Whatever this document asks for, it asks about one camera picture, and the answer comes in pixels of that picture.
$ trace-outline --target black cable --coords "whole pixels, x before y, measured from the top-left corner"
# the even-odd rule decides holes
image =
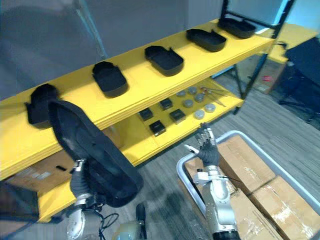
[[[94,214],[96,214],[97,216],[99,216],[101,218],[98,234],[99,234],[100,240],[106,240],[103,232],[105,229],[109,228],[112,224],[114,224],[118,220],[119,214],[114,212],[114,213],[111,213],[108,216],[104,217],[96,209],[86,209],[85,211],[93,212]]]
[[[282,46],[284,50],[287,50],[288,43],[284,41],[278,41],[276,44]]]
[[[221,178],[221,179],[232,179],[232,180],[235,180],[235,181],[241,183],[241,181],[239,181],[239,180],[237,180],[237,179],[234,179],[234,178],[232,178],[232,177],[229,177],[229,176],[220,176],[220,178]]]

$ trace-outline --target cardboard box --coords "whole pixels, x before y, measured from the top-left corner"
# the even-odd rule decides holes
[[[250,81],[248,77],[252,76],[260,57],[261,55],[253,55],[237,63],[238,74],[243,82],[248,83]],[[264,94],[270,93],[277,85],[278,80],[281,79],[285,66],[286,62],[279,63],[267,58],[253,87]]]
[[[113,126],[104,129],[103,133],[118,148],[123,146],[124,142]],[[6,181],[12,185],[36,191],[40,196],[69,180],[74,163],[73,159],[61,150],[18,172]]]
[[[192,179],[197,174],[197,169],[204,169],[203,162],[198,157],[189,160],[184,164],[184,166]],[[219,170],[221,172],[221,175],[225,176],[224,172],[220,169],[220,167]],[[226,181],[225,183],[230,194],[233,194],[237,190],[237,188],[230,181]],[[203,186],[198,184],[196,187],[199,190],[199,192],[202,193]]]
[[[194,213],[199,217],[203,226],[209,229],[206,218],[180,179],[178,179],[178,184],[191,203]],[[238,232],[242,240],[282,240],[276,229],[240,189],[231,195],[230,201],[235,214]]]
[[[220,159],[220,168],[246,195],[276,176],[240,136],[234,136],[219,144],[218,149],[223,156]]]
[[[280,176],[255,191],[250,199],[286,240],[308,240],[320,230],[320,216]]]

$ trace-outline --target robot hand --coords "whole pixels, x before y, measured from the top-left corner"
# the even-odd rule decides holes
[[[203,162],[204,171],[194,176],[194,182],[203,185],[202,197],[210,233],[214,240],[240,240],[226,178],[218,169],[220,154],[208,124],[201,124],[196,138],[200,144],[199,150],[187,144],[185,147]]]

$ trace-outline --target robotic arm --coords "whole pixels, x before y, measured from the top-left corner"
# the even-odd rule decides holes
[[[185,147],[203,162],[204,170],[198,171],[194,182],[203,185],[202,197],[210,233],[214,240],[240,240],[226,185],[228,179],[218,169],[220,154],[214,134],[206,123],[201,125],[200,136],[200,150],[187,144]]]
[[[87,238],[91,223],[99,224],[100,220],[98,236],[104,240],[103,231],[119,215],[112,213],[104,217],[100,213],[102,206],[119,208],[131,202],[142,189],[143,178],[81,108],[68,101],[51,100],[48,110],[56,139],[74,160],[70,189],[76,202],[67,213],[67,237]],[[139,206],[136,221],[121,225],[113,239],[133,240],[141,232],[146,237],[144,206]]]

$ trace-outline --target yellow table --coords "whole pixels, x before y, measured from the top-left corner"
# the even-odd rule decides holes
[[[259,35],[262,37],[270,38],[272,33],[273,30],[268,29]],[[316,37],[318,34],[318,32],[312,29],[305,28],[303,26],[284,23],[281,28],[281,32],[277,38],[277,42],[284,41],[288,44],[287,49],[292,49],[298,46],[299,44],[302,44],[305,41],[308,41],[309,39]],[[285,64],[288,61],[288,58],[285,57],[285,53],[286,51],[282,46],[275,44],[272,47],[272,50],[269,53],[268,58],[277,63]]]
[[[192,116],[192,112],[196,107],[200,108],[200,105],[196,104],[194,108],[187,110],[186,120],[175,125],[168,117],[170,110],[159,111],[156,103],[259,53],[273,43],[272,39],[258,35],[239,39],[218,29],[216,21],[199,25],[197,28],[206,31],[213,28],[226,37],[224,49],[219,52],[208,52],[189,42],[186,39],[186,33],[180,32],[108,59],[109,62],[119,66],[129,84],[128,92],[116,98],[106,98],[101,92],[92,78],[92,65],[56,78],[49,83],[59,90],[63,100],[82,108],[100,129],[115,125],[124,139],[124,146],[120,150],[136,166],[190,134],[200,123]],[[150,45],[172,47],[184,58],[183,70],[171,77],[165,77],[156,71],[144,57],[144,49]],[[216,83],[210,87],[222,88]],[[21,92],[0,103],[1,180],[62,149],[51,128],[40,130],[28,124],[24,102],[30,101],[30,95],[34,89]],[[215,112],[206,115],[203,121],[214,120],[243,104],[243,100],[230,92],[226,93],[226,96],[220,96],[220,100],[226,107],[217,105]],[[172,100],[175,106],[181,104],[175,96]],[[142,122],[136,114],[150,106],[157,118],[161,119],[166,126],[166,133],[156,138],[149,130],[151,120]],[[52,215],[71,205],[74,200],[68,182],[55,187],[39,197],[39,220],[49,221]]]

